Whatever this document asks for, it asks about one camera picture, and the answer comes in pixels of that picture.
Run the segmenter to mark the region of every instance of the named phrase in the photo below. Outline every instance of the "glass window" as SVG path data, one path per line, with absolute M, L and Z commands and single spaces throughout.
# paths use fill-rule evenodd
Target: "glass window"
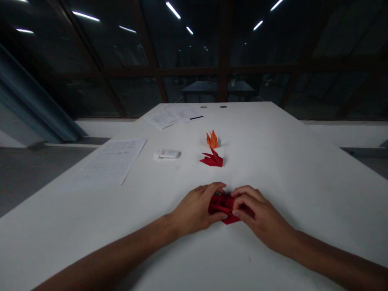
M 83 57 L 46 1 L 0 0 L 0 14 L 34 58 L 56 73 L 86 72 Z
M 67 102 L 76 116 L 119 116 L 95 79 L 62 80 L 57 83 L 57 87 L 65 91 Z
M 175 76 L 162 78 L 169 103 L 215 102 L 216 76 Z
M 228 102 L 271 101 L 279 105 L 290 73 L 230 75 Z
M 387 40 L 388 5 L 384 1 L 346 1 L 331 15 L 313 57 L 377 54 Z
M 230 64 L 297 63 L 326 2 L 235 1 Z
M 219 1 L 166 2 L 141 0 L 159 66 L 217 67 Z
M 377 86 L 368 91 L 363 102 L 355 107 L 347 118 L 388 118 L 388 73 L 380 76 Z
M 113 79 L 110 83 L 128 117 L 140 117 L 163 102 L 155 78 Z
M 304 73 L 285 110 L 298 119 L 334 119 L 368 75 L 368 72 Z
M 106 67 L 148 64 L 129 1 L 67 2 Z

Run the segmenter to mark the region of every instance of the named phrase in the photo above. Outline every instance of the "red origami paper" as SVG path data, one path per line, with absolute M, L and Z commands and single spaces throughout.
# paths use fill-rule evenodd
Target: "red origami paper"
M 240 218 L 232 214 L 234 204 L 234 198 L 230 195 L 213 195 L 210 200 L 210 205 L 208 212 L 213 214 L 215 212 L 225 212 L 228 215 L 228 218 L 222 220 L 225 224 L 232 224 L 234 222 L 240 221 Z M 245 204 L 240 205 L 240 208 L 248 213 L 251 217 L 255 218 L 255 213 Z
M 200 160 L 200 162 L 203 162 L 204 164 L 207 164 L 208 166 L 215 166 L 215 167 L 222 168 L 222 164 L 223 164 L 224 159 L 220 158 L 220 156 L 215 152 L 215 150 L 213 150 L 212 148 L 210 148 L 210 149 L 211 149 L 211 152 L 213 154 L 211 155 L 211 154 L 203 153 L 207 157 L 205 157 L 203 160 Z
M 206 141 L 210 148 L 217 148 L 219 147 L 217 142 L 217 136 L 214 133 L 214 130 L 210 133 L 210 136 L 206 133 Z

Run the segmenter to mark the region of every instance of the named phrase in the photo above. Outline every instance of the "wooden frame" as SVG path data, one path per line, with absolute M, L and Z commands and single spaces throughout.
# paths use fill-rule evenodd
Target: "wooden frame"
M 113 78 L 141 78 L 153 77 L 156 79 L 160 95 L 164 102 L 168 102 L 163 77 L 166 76 L 195 76 L 195 75 L 217 75 L 218 76 L 218 95 L 217 102 L 227 101 L 228 77 L 231 74 L 261 74 L 271 72 L 291 73 L 291 77 L 285 88 L 283 98 L 279 104 L 281 108 L 287 105 L 290 94 L 293 92 L 299 76 L 304 72 L 322 72 L 322 71 L 350 71 L 367 70 L 370 71 L 369 77 L 363 82 L 359 89 L 348 99 L 346 104 L 340 108 L 339 114 L 334 119 L 346 119 L 347 114 L 357 106 L 364 98 L 364 92 L 375 85 L 380 74 L 388 70 L 387 51 L 384 49 L 376 55 L 338 58 L 319 58 L 313 59 L 312 54 L 319 42 L 328 20 L 330 19 L 336 5 L 335 0 L 327 5 L 325 11 L 316 20 L 306 43 L 300 54 L 298 63 L 293 64 L 275 64 L 275 65 L 249 65 L 249 66 L 231 66 L 230 65 L 230 47 L 232 40 L 232 24 L 234 12 L 234 0 L 224 0 L 219 2 L 219 66 L 218 67 L 194 67 L 194 68 L 159 68 L 154 46 L 148 31 L 144 12 L 139 0 L 120 0 L 125 2 L 131 9 L 132 17 L 136 22 L 139 38 L 144 48 L 148 65 L 123 67 L 105 67 L 94 49 L 87 34 L 83 31 L 76 17 L 67 7 L 65 0 L 48 0 L 53 10 L 62 22 L 67 33 L 72 38 L 77 49 L 89 66 L 89 72 L 50 74 L 43 64 L 36 62 L 32 56 L 23 49 L 23 45 L 17 41 L 15 31 L 7 26 L 3 19 L 0 19 L 0 35 L 5 39 L 5 46 L 14 56 L 29 70 L 37 80 L 50 93 L 55 89 L 50 82 L 55 79 L 96 79 L 106 95 L 117 109 L 121 118 L 128 118 L 124 107 L 110 85 L 109 79 Z M 62 92 L 57 92 L 62 98 L 66 96 Z M 72 116 L 74 114 L 69 110 L 68 104 L 60 104 Z

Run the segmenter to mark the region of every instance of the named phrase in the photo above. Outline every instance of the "forearm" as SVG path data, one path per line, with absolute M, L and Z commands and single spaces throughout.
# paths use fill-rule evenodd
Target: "forearm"
M 165 215 L 144 228 L 91 253 L 48 279 L 36 290 L 107 290 L 150 255 L 177 240 L 178 229 Z
M 290 257 L 349 290 L 388 290 L 388 269 L 299 232 L 301 249 Z

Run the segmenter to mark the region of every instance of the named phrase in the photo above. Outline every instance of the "hand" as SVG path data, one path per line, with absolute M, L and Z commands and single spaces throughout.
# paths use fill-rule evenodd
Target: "hand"
M 224 212 L 208 213 L 211 197 L 216 191 L 223 194 L 223 187 L 226 185 L 221 182 L 199 186 L 183 198 L 177 208 L 169 214 L 178 227 L 180 236 L 206 229 L 213 223 L 228 217 Z
M 233 215 L 245 222 L 266 246 L 287 257 L 293 256 L 298 251 L 301 247 L 298 231 L 280 215 L 258 189 L 243 186 L 235 189 L 231 195 L 236 198 Z M 239 209 L 242 204 L 253 210 L 255 218 Z

